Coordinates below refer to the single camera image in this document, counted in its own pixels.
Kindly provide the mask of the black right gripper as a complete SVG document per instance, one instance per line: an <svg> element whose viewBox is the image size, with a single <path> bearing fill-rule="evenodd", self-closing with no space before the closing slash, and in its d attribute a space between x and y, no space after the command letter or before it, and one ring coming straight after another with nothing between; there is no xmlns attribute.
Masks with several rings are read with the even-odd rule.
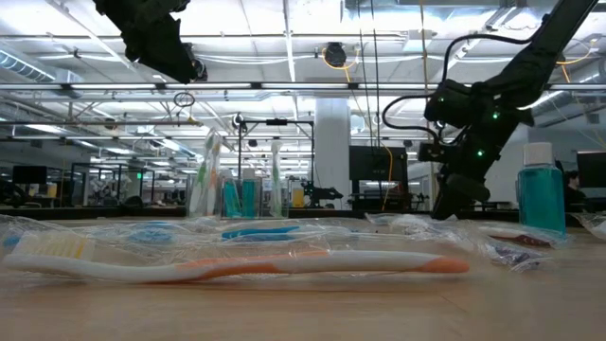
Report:
<svg viewBox="0 0 606 341"><path fill-rule="evenodd" d="M467 203L467 198L478 202L489 200L485 176L519 123L511 111L493 111L464 129L457 141L420 144L419 161L442 165L439 171L442 180L431 213L433 219L448 219Z"/></svg>

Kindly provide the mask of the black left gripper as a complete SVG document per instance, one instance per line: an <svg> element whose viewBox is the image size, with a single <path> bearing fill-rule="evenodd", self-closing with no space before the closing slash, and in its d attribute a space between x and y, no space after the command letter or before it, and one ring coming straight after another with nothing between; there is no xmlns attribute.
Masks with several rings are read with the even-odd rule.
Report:
<svg viewBox="0 0 606 341"><path fill-rule="evenodd" d="M199 79L200 67L180 39L180 22L174 12L190 0L93 0L97 12L120 31L130 61L139 61L178 82Z"/></svg>

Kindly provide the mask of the maroon and white toothbrush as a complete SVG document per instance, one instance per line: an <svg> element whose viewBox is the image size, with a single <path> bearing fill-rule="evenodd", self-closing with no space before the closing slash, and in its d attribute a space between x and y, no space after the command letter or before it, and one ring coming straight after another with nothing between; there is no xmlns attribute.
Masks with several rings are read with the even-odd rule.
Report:
<svg viewBox="0 0 606 341"><path fill-rule="evenodd" d="M517 242L538 247L559 248L568 244L565 234L548 229L506 222L480 222L479 232L497 240Z"/></svg>

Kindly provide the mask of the teal mouthwash bottle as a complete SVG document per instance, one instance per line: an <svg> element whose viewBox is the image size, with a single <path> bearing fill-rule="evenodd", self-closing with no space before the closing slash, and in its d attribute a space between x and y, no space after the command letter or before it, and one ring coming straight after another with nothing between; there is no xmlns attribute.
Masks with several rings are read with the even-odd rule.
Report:
<svg viewBox="0 0 606 341"><path fill-rule="evenodd" d="M238 194L238 184L231 170L222 171L223 179L223 216L226 218L240 218L241 204Z"/></svg>
<svg viewBox="0 0 606 341"><path fill-rule="evenodd" d="M242 172L242 211L247 219L257 216L257 185L258 180L254 169Z"/></svg>
<svg viewBox="0 0 606 341"><path fill-rule="evenodd" d="M551 143L524 145L517 195L521 224L566 235L562 172L555 165Z"/></svg>

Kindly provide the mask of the green and white toothbrush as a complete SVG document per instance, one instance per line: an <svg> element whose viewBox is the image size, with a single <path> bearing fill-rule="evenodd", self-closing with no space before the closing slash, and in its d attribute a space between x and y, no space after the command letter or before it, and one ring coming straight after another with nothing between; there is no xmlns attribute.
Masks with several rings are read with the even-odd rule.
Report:
<svg viewBox="0 0 606 341"><path fill-rule="evenodd" d="M201 164L197 171L196 177L192 183L192 191L190 193L188 213L190 217L196 215L196 211L199 207L200 200L203 194L205 173L206 173L206 161L209 157L210 151L213 147L214 134L210 133L205 139L205 149L201 158Z"/></svg>

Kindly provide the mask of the black equipment cabinet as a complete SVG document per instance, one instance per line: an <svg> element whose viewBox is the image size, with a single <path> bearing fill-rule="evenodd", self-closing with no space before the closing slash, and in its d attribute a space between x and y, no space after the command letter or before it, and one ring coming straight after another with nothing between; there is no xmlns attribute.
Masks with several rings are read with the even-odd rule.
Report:
<svg viewBox="0 0 606 341"><path fill-rule="evenodd" d="M349 147L350 203L358 211L402 211L410 207L405 148Z"/></svg>

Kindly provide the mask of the person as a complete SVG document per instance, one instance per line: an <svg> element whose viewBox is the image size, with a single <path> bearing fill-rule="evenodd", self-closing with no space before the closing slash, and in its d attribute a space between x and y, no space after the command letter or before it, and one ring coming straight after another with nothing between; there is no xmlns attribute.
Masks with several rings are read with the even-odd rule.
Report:
<svg viewBox="0 0 606 341"><path fill-rule="evenodd" d="M586 212L586 195L580 190L579 173L576 170L565 173L564 208L566 212Z"/></svg>

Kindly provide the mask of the black computer monitor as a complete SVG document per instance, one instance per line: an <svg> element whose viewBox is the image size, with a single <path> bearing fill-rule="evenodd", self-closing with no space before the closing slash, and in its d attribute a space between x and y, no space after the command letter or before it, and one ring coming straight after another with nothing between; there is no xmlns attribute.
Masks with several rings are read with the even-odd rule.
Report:
<svg viewBox="0 0 606 341"><path fill-rule="evenodd" d="M12 168L12 182L19 185L45 184L47 180L46 166L15 165Z"/></svg>
<svg viewBox="0 0 606 341"><path fill-rule="evenodd" d="M583 188L606 188L606 152L578 152L577 165Z"/></svg>

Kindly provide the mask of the white building column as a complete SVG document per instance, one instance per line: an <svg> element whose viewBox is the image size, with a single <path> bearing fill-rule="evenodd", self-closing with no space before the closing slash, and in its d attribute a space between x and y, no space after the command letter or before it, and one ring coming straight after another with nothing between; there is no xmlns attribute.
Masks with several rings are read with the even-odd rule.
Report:
<svg viewBox="0 0 606 341"><path fill-rule="evenodd" d="M314 179L320 188L335 188L342 199L324 200L322 206L343 209L350 195L350 109L345 98L320 98L315 102Z"/></svg>

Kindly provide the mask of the clear plastic wrapper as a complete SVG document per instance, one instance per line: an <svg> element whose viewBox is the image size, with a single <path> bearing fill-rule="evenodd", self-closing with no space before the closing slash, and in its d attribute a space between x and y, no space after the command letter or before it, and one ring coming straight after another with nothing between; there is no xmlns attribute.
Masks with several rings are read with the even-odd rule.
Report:
<svg viewBox="0 0 606 341"><path fill-rule="evenodd" d="M592 235L606 242L606 214L574 213L574 217Z"/></svg>

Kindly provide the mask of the clear acrylic organizer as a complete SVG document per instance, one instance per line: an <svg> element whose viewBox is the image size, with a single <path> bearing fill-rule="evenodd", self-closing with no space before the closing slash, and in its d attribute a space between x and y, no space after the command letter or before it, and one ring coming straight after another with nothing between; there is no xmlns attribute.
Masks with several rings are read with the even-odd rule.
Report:
<svg viewBox="0 0 606 341"><path fill-rule="evenodd" d="M191 174L187 177L187 194L186 194L186 210L187 216L189 218L199 218L199 217L208 217L213 218L215 220L260 220L260 219L283 219L283 218L273 218L270 214L270 202L271 202L271 193L272 193L272 185L270 184L269 178L257 177L258 185L257 185L257 216L254 219L247 219L243 216L242 211L242 180L238 180L237 176L234 176L238 184L238 194L240 198L241 204L241 217L240 218L226 218L223 216L223 179L222 179L222 170L218 173L218 183L217 183L217 201L216 201L216 215L210 216L207 212L207 201L208 201L208 184L204 182L203 194L199 203L199 207L196 211L196 215L194 217L190 217L188 213L188 205L190 199L190 193L192 191L192 183L196 174Z"/></svg>

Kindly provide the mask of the black aluminium table frame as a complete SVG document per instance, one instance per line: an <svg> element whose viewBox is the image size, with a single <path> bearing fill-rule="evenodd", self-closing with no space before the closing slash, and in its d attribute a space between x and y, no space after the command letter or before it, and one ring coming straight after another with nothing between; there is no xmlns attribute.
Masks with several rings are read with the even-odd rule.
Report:
<svg viewBox="0 0 606 341"><path fill-rule="evenodd" d="M184 218L184 207L57 207L57 208L14 208L0 206L0 215L23 216L35 220L84 220L119 217L147 218ZM292 219L301 218L353 218L363 219L363 211L335 209L293 209L289 211ZM457 218L463 220L488 220L498 222L517 222L519 215L514 210L462 211Z"/></svg>

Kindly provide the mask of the silver ventilation duct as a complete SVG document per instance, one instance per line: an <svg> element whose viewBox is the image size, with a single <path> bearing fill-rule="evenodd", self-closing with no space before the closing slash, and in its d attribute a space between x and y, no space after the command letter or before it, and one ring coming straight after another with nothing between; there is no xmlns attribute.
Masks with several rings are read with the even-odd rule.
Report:
<svg viewBox="0 0 606 341"><path fill-rule="evenodd" d="M38 83L68 83L74 76L69 70L41 65L23 54L2 46L0 46L0 68Z"/></svg>

